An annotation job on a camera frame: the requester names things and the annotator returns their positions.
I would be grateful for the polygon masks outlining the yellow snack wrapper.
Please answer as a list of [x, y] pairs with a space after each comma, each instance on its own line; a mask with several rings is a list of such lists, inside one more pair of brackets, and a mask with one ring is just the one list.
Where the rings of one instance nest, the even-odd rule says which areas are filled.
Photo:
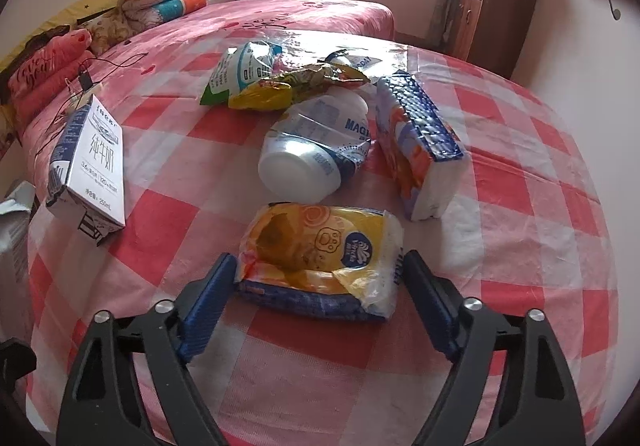
[[354, 90], [369, 82], [359, 70], [342, 65], [311, 64], [247, 85], [227, 102], [234, 110], [276, 111], [325, 93], [332, 86]]

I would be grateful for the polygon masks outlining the yellow headboard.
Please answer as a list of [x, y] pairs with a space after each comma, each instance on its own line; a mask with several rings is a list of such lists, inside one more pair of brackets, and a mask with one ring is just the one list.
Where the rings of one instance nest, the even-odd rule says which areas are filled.
[[114, 7], [117, 0], [78, 0], [65, 8], [60, 10], [57, 14], [53, 15], [46, 21], [43, 21], [40, 26], [32, 33], [29, 33], [25, 39], [14, 47], [10, 52], [6, 50], [3, 53], [4, 58], [1, 61], [1, 69], [4, 70], [11, 62], [17, 58], [17, 55], [21, 53], [26, 47], [28, 41], [34, 36], [38, 36], [45, 31], [53, 29], [58, 26], [76, 26], [76, 24], [82, 24], [86, 21], [86, 18], [94, 14], [102, 14], [106, 10]]

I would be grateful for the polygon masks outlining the pink folded pillows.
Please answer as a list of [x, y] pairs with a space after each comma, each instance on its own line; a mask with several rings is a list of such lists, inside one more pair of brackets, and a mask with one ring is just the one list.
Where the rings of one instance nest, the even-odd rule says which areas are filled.
[[81, 64], [92, 57], [91, 43], [87, 29], [52, 36], [9, 74], [9, 99], [21, 130], [77, 76]]

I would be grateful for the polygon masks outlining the floral pillow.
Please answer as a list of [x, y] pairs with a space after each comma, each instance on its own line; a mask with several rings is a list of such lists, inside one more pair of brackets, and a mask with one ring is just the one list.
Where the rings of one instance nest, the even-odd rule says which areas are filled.
[[111, 47], [134, 36], [134, 30], [119, 8], [112, 8], [81, 27], [91, 34], [90, 50], [96, 56], [101, 56]]

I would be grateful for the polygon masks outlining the white power strip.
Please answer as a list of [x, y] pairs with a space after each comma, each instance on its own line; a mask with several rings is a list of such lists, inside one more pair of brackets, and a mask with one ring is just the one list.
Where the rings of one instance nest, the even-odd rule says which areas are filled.
[[64, 114], [70, 116], [75, 110], [87, 105], [91, 102], [92, 96], [102, 92], [103, 85], [95, 83], [87, 91], [78, 92], [70, 96], [64, 107]]

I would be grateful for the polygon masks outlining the crushed clear plastic bottle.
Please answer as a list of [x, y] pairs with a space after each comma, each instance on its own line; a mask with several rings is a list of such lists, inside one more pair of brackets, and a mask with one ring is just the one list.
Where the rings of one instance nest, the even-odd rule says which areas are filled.
[[285, 110], [262, 144], [262, 184], [297, 203], [315, 204], [334, 194], [367, 159], [368, 112], [358, 93], [338, 86]]

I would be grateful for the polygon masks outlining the red white checkered plastic cloth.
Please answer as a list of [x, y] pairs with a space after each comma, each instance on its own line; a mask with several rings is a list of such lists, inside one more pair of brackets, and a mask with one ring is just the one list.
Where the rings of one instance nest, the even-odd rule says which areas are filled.
[[[391, 164], [382, 151], [397, 116], [355, 175], [310, 208], [280, 208], [258, 175], [271, 112], [206, 107], [203, 88], [230, 34], [150, 33], [90, 67], [124, 136], [125, 227], [103, 244], [40, 209], [29, 227], [32, 348], [29, 401], [58, 420], [70, 365], [99, 310], [140, 314], [203, 277], [218, 255], [270, 263], [305, 285], [305, 266], [371, 264], [382, 248], [364, 209], [393, 215], [395, 232], [432, 271], [493, 310], [549, 318], [593, 433], [610, 383], [617, 289], [603, 209], [560, 118], [531, 92], [426, 50], [383, 45], [421, 84], [468, 160], [439, 218], [414, 222], [404, 200], [425, 184], [426, 153]], [[192, 376], [235, 445], [407, 445], [446, 379], [407, 292], [382, 322], [331, 322], [230, 300]]]

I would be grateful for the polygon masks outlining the brown wooden dresser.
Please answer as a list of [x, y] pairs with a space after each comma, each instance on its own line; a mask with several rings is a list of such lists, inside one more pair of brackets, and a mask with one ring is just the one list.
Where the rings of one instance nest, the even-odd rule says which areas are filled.
[[537, 0], [455, 0], [447, 54], [509, 79]]

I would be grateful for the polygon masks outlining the yellow tissue pack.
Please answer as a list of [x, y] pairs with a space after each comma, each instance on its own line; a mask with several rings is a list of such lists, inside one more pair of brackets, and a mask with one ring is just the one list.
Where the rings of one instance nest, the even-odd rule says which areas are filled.
[[404, 228], [387, 211], [292, 202], [261, 208], [239, 248], [235, 283], [262, 306], [332, 320], [390, 319]]

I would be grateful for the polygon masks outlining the blue orange tissue pack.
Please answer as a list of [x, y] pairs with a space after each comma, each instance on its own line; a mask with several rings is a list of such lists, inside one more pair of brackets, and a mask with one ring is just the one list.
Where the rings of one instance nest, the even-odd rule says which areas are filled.
[[441, 218], [469, 164], [456, 132], [421, 84], [402, 70], [376, 82], [375, 123], [406, 217]]

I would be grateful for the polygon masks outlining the white milk carton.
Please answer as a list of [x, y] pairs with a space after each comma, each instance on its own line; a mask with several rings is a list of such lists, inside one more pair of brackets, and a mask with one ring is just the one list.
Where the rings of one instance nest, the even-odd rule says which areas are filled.
[[52, 151], [46, 207], [96, 244], [126, 225], [122, 127], [96, 96], [74, 111]]

